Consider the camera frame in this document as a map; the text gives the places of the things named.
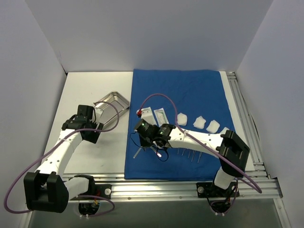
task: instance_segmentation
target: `metal bolt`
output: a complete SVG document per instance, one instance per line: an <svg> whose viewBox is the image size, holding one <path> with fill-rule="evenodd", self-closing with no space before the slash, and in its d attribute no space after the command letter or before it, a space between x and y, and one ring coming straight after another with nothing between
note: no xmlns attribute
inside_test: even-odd
<svg viewBox="0 0 304 228"><path fill-rule="evenodd" d="M111 189L105 189L104 193L106 196L109 196L111 194Z"/></svg>
<svg viewBox="0 0 304 228"><path fill-rule="evenodd" d="M198 187L198 193L203 193L204 188L202 186Z"/></svg>

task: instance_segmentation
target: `white cotton ball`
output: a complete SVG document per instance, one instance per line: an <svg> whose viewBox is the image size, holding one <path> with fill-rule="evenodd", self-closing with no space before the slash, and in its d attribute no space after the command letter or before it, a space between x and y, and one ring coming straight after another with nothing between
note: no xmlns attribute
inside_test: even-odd
<svg viewBox="0 0 304 228"><path fill-rule="evenodd" d="M186 126L187 124L187 116L183 113L177 115L177 123L181 126Z"/></svg>
<svg viewBox="0 0 304 228"><path fill-rule="evenodd" d="M224 129L220 132L220 134L225 134L227 130L229 130L229 128L224 127Z"/></svg>
<svg viewBox="0 0 304 228"><path fill-rule="evenodd" d="M195 122L193 123L193 126L198 129L203 129L205 126L205 122L206 120L202 116L199 116L198 118L196 118Z"/></svg>
<svg viewBox="0 0 304 228"><path fill-rule="evenodd" d="M219 123L216 122L215 120L212 120L206 130L214 134L218 131L218 129L219 129Z"/></svg>

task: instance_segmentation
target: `white table surface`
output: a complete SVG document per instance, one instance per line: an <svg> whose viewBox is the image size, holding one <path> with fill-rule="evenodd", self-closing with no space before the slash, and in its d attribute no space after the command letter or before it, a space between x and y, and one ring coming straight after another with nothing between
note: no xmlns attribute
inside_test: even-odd
<svg viewBox="0 0 304 228"><path fill-rule="evenodd" d="M244 140L244 131L225 72L220 72L232 120L237 134ZM111 91L118 91L131 100L133 72L69 73L60 98L56 116L47 142L46 152L56 143L62 124L76 114L78 105L93 105ZM129 111L111 132L101 133L96 144L83 141L72 155L65 174L122 174L127 144ZM251 156L246 171L253 171Z"/></svg>

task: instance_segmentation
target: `black clamp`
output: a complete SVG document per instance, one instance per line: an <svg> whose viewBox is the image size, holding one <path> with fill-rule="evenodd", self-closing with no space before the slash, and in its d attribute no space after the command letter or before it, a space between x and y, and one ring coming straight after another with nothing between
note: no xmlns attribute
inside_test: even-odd
<svg viewBox="0 0 304 228"><path fill-rule="evenodd" d="M150 147L154 145L154 142L159 147L165 147L171 138L170 133L174 128L176 126L172 124L164 123L159 127L141 119L134 127L134 130L139 135L141 147Z"/></svg>
<svg viewBox="0 0 304 228"><path fill-rule="evenodd" d="M112 193L112 185L111 184L95 184L95 180L93 176L90 175L83 175L79 174L74 177L83 177L87 178L89 180L89 187L88 190L82 194L80 194L78 197L81 198L81 195L90 195L90 196L100 196L106 199L111 199L111 193Z"/></svg>
<svg viewBox="0 0 304 228"><path fill-rule="evenodd" d="M245 171L250 148L234 131L227 130L225 134L221 134L221 137L223 138L222 144L216 148L218 153L242 171ZM219 161L225 173L234 177L243 177L241 173L226 162L221 159Z"/></svg>
<svg viewBox="0 0 304 228"><path fill-rule="evenodd" d="M66 120L66 122L62 125L61 129L78 130L83 128L90 128L90 129L102 130L104 127L102 123L100 123L97 128L97 124L91 121L91 119L93 118L93 113L94 113L94 107L88 105L79 105L77 114L73 115L70 119ZM92 131L81 132L82 139L85 141L89 141L91 143L96 143L99 135L100 132L92 132Z"/></svg>
<svg viewBox="0 0 304 228"><path fill-rule="evenodd" d="M28 209L61 213L67 207L69 194L59 175L28 172L23 183Z"/></svg>
<svg viewBox="0 0 304 228"><path fill-rule="evenodd" d="M231 182L227 189L221 189L214 185L213 182L198 182L196 183L196 189L198 198L227 198L231 195L234 196L233 187L236 182ZM239 191L237 190L236 197L239 197Z"/></svg>

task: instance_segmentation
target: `red tip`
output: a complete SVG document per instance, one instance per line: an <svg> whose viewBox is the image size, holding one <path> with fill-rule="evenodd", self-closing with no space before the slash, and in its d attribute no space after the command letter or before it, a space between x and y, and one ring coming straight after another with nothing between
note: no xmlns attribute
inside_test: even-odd
<svg viewBox="0 0 304 228"><path fill-rule="evenodd" d="M141 117L141 116L142 116L142 111L141 111L141 110L139 110L139 111L137 112L137 116L138 116L138 117Z"/></svg>

